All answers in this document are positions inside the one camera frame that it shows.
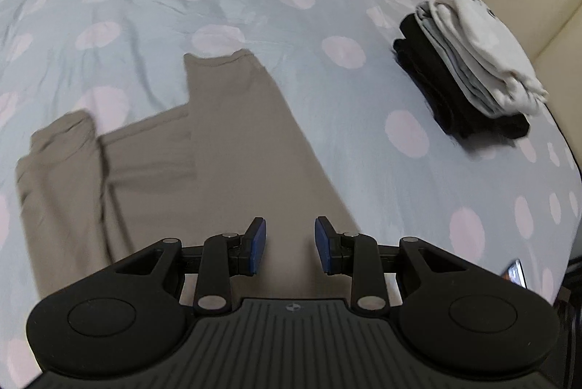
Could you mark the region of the beige long sleeve garment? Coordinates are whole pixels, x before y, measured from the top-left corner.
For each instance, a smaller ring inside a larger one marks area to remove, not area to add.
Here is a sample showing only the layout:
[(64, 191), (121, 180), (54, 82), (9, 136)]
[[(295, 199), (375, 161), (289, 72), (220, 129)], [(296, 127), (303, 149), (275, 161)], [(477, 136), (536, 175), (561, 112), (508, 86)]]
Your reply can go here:
[(314, 224), (355, 232), (278, 86), (248, 50), (183, 58), (186, 104), (107, 134), (85, 110), (32, 135), (16, 179), (36, 287), (48, 296), (167, 237), (185, 246), (267, 225), (259, 272), (234, 297), (348, 297)]

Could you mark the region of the folded white grey clothes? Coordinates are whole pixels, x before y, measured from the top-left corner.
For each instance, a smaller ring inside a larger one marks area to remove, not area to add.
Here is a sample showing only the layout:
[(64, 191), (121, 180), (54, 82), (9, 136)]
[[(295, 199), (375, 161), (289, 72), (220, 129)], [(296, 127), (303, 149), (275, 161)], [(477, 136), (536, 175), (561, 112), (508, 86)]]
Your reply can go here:
[(481, 0), (426, 0), (416, 23), (470, 104), (489, 118), (536, 116), (547, 91), (510, 29)]

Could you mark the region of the black smartphone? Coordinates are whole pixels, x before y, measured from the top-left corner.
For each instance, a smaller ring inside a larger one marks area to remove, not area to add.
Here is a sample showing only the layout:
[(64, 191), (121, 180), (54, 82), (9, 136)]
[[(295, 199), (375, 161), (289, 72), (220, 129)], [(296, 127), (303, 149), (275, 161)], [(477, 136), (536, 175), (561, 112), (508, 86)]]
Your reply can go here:
[(505, 279), (505, 281), (513, 282), (515, 285), (521, 286), (523, 289), (528, 287), (520, 259), (512, 261), (500, 276), (502, 279)]

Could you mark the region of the folded black garment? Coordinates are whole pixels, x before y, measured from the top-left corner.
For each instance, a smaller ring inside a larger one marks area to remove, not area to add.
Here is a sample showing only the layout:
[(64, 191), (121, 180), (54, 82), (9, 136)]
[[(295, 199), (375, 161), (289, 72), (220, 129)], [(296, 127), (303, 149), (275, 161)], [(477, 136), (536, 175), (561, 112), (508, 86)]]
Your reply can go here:
[(402, 37), (392, 43), (396, 60), (423, 93), (446, 134), (464, 140), (485, 134), (509, 140), (528, 136), (530, 123), (525, 115), (490, 118), (471, 104), (412, 13), (400, 22), (399, 29)]

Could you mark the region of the polka dot bed sheet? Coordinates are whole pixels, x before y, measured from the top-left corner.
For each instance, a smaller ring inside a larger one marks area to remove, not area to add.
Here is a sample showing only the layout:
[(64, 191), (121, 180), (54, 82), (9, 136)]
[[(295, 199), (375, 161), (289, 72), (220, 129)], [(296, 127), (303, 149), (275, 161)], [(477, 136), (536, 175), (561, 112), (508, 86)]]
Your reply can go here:
[(529, 288), (555, 298), (580, 221), (574, 157), (548, 113), (502, 146), (440, 130), (392, 56), (420, 1), (1, 0), (2, 386), (37, 373), (15, 181), (31, 135), (76, 109), (105, 133), (182, 104), (188, 52), (259, 58), (365, 233), (418, 234), (494, 272), (520, 260)]

